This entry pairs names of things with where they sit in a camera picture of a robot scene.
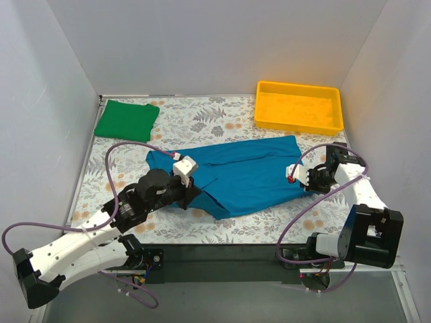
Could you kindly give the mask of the blue t shirt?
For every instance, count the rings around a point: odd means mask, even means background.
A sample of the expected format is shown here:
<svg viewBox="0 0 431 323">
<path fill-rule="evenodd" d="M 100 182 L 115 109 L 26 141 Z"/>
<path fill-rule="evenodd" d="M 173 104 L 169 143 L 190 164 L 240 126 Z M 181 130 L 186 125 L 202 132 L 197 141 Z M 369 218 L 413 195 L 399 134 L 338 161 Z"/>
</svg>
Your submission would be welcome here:
<svg viewBox="0 0 431 323">
<path fill-rule="evenodd" d="M 190 207 L 215 219 L 256 213 L 307 195 L 299 183 L 290 184 L 286 168 L 301 151 L 293 136 L 238 141 L 181 149 L 197 162 L 193 173 L 201 194 Z"/>
</svg>

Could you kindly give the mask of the yellow plastic tray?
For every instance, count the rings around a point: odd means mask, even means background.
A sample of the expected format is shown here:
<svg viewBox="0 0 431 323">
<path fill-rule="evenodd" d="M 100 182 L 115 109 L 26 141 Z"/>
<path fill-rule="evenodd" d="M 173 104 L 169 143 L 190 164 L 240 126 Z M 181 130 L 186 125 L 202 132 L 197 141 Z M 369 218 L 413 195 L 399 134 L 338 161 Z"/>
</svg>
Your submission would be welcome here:
<svg viewBox="0 0 431 323">
<path fill-rule="evenodd" d="M 344 130 L 336 87 L 259 81 L 254 120 L 257 127 L 335 136 Z"/>
</svg>

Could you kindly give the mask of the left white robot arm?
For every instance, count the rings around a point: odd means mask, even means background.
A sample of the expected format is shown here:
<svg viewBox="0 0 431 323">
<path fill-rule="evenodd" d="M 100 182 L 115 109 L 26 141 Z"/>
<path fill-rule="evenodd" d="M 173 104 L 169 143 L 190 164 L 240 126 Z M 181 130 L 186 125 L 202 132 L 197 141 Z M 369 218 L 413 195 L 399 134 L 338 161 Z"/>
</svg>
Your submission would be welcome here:
<svg viewBox="0 0 431 323">
<path fill-rule="evenodd" d="M 150 170 L 105 203 L 77 232 L 68 232 L 41 248 L 13 253 L 15 275 L 27 306 L 46 305 L 70 284 L 110 268 L 148 272 L 162 268 L 164 251 L 143 247 L 129 230 L 147 216 L 175 204 L 186 209 L 201 194 L 179 175 Z"/>
</svg>

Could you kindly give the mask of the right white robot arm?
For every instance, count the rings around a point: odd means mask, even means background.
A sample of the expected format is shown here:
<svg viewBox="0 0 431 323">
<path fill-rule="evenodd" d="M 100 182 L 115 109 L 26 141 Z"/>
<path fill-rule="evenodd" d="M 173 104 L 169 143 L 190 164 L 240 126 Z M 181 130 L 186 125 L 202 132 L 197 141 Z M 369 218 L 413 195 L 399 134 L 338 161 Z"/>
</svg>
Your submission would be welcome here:
<svg viewBox="0 0 431 323">
<path fill-rule="evenodd" d="M 395 262 L 403 216 L 391 210 L 375 193 L 365 176 L 365 161 L 348 152 L 345 143 L 326 147 L 326 161 L 303 171 L 306 192 L 327 194 L 339 185 L 350 212 L 338 234 L 314 232 L 306 241 L 305 261 L 312 267 L 323 266 L 329 259 L 391 268 Z"/>
</svg>

